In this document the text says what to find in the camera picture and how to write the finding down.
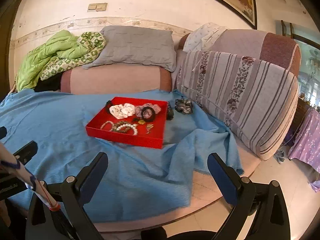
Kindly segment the leopard print scrunchie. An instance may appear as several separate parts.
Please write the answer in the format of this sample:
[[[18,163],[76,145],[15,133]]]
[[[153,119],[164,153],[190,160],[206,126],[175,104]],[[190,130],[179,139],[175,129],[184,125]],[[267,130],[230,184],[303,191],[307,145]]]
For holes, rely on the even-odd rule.
[[[119,133],[126,133],[130,129],[135,130],[136,129],[136,125],[131,124],[128,121],[119,121],[118,123],[115,123],[112,126],[111,131],[112,132],[119,132]]]

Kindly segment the large pearl bracelet green bead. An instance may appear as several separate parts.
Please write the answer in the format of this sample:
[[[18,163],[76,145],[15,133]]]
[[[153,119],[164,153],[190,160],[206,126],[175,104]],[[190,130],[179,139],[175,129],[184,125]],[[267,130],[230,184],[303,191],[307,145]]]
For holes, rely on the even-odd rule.
[[[138,129],[136,124],[129,124],[129,123],[120,124],[114,129],[114,131],[118,133],[126,133],[129,130],[133,130],[133,135],[138,134]]]

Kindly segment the white floral scrunchie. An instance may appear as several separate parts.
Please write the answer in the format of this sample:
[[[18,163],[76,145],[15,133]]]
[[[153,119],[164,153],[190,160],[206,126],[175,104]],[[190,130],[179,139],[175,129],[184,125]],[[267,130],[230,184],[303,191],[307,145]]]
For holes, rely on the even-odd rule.
[[[113,105],[108,110],[118,120],[133,116],[136,112],[135,106],[130,103],[125,103],[123,105]]]

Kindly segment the red plaid scrunchie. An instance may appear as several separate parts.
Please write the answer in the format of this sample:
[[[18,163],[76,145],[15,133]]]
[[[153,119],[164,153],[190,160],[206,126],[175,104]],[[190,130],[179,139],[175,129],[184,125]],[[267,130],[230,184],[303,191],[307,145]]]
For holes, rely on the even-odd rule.
[[[145,103],[135,107],[135,115],[138,118],[151,118],[153,115],[158,114],[161,111],[161,107],[157,104]]]

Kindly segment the pearl drop earring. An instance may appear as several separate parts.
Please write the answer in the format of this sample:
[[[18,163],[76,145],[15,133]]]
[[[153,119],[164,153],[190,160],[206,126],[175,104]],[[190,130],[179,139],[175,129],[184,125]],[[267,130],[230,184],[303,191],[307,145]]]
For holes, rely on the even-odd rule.
[[[144,125],[146,124],[146,121],[144,121],[143,119],[138,120],[138,124],[139,125]]]

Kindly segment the purple floral cloth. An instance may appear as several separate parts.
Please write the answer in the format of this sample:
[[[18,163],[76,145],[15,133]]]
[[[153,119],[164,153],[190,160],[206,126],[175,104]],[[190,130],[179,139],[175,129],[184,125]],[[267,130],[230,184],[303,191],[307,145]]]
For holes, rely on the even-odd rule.
[[[319,113],[310,108],[295,138],[294,145],[288,152],[288,158],[298,159],[311,166],[318,174],[320,161]]]

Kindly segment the striped floral cushion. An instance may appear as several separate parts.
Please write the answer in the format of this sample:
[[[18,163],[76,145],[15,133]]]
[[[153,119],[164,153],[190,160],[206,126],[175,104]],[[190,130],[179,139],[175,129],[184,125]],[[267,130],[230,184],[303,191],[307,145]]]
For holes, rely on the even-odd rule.
[[[298,102],[298,81],[290,71],[218,51],[187,53],[176,88],[263,160],[270,159],[283,142]]]

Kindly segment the red tray box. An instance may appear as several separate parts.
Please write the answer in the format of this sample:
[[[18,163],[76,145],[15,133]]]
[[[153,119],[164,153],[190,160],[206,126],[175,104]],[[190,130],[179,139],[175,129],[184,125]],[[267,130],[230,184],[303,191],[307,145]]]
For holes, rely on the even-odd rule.
[[[111,106],[129,103],[135,107],[148,103],[148,117],[135,114],[127,118],[117,119],[111,114]],[[167,119],[166,101],[114,97],[86,125],[90,137],[120,142],[132,146],[161,149],[164,141],[165,122]]]

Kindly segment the green quilt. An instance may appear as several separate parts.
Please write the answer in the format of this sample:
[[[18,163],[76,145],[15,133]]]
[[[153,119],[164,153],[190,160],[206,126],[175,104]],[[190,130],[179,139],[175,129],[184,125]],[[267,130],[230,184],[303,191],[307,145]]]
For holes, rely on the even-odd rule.
[[[99,32],[75,36],[62,30],[27,53],[16,75],[16,90],[33,89],[40,80],[89,64],[98,58],[105,46],[106,40]]]

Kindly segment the grey flower scrunchie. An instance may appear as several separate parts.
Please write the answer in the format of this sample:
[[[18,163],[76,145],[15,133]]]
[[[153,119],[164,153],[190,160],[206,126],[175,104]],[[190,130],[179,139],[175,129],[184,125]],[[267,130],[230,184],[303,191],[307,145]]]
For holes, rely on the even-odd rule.
[[[175,110],[182,114],[192,114],[193,113],[193,102],[190,99],[176,99],[175,100]]]

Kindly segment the pink mattress bolster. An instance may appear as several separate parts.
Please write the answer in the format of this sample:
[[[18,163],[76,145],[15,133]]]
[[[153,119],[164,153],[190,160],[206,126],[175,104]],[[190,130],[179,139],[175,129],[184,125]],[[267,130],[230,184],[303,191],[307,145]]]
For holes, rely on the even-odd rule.
[[[61,92],[81,94],[127,94],[172,89],[171,72],[158,66],[109,64],[63,73]]]

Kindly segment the grey pillow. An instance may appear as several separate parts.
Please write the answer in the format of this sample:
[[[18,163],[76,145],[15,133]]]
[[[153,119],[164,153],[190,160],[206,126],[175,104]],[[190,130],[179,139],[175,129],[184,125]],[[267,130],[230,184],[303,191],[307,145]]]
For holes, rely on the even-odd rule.
[[[125,63],[176,69],[172,31],[133,26],[106,26],[100,33],[106,41],[97,59],[83,68]]]

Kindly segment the wall light switch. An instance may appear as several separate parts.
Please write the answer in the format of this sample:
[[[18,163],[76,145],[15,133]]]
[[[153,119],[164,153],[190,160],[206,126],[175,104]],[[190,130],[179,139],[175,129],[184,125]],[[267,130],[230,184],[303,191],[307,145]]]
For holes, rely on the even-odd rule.
[[[87,11],[106,11],[107,3],[92,3],[88,5]]]

